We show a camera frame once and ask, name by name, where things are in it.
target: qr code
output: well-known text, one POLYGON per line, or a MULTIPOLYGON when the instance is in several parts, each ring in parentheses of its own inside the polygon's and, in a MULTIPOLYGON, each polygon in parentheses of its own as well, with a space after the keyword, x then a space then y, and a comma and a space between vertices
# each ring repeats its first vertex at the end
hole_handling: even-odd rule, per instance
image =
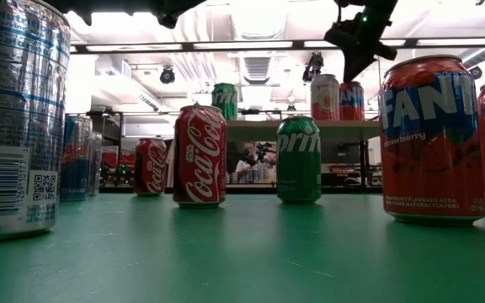
POLYGON ((35 175, 33 201, 56 199, 57 177, 54 175, 35 175))

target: red coca-cola can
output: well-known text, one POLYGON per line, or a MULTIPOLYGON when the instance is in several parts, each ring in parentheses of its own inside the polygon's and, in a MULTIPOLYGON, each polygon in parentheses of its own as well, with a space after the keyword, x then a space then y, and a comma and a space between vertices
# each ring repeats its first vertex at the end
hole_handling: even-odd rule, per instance
POLYGON ((187 106, 175 122, 173 200, 215 208, 226 199, 226 121, 220 109, 187 106))
POLYGON ((134 192, 137 195, 159 196, 164 193, 167 153, 164 140, 140 139, 134 166, 134 192))

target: wooden shelf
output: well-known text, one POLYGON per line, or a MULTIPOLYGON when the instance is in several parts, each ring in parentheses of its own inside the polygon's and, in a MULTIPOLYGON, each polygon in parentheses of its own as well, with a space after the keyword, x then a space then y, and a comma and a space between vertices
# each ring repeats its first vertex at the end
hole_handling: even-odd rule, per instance
MULTIPOLYGON (((378 121, 317 121, 321 140, 365 141, 379 136, 378 121)), ((276 141, 280 121, 227 121, 228 141, 276 141)))

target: sprite logo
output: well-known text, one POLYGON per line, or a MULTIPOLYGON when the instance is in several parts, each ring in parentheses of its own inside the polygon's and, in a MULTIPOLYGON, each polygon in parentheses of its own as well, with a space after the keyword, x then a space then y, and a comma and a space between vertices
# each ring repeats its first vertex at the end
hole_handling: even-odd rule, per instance
POLYGON ((214 102, 215 104, 237 104, 237 93, 224 88, 220 93, 216 94, 214 102))
POLYGON ((321 139, 319 130, 310 126, 304 129, 304 133, 278 135, 278 147, 280 152, 319 152, 321 153, 321 139))

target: security camera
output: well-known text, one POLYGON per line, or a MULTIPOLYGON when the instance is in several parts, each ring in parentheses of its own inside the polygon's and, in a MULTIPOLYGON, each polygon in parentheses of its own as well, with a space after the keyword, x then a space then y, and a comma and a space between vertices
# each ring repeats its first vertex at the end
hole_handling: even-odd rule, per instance
POLYGON ((478 66, 473 67, 472 69, 469 70, 469 72, 476 80, 482 77, 482 69, 478 66))
POLYGON ((160 74, 160 82, 164 84, 173 83, 175 81, 175 74, 171 66, 165 66, 162 74, 160 74))

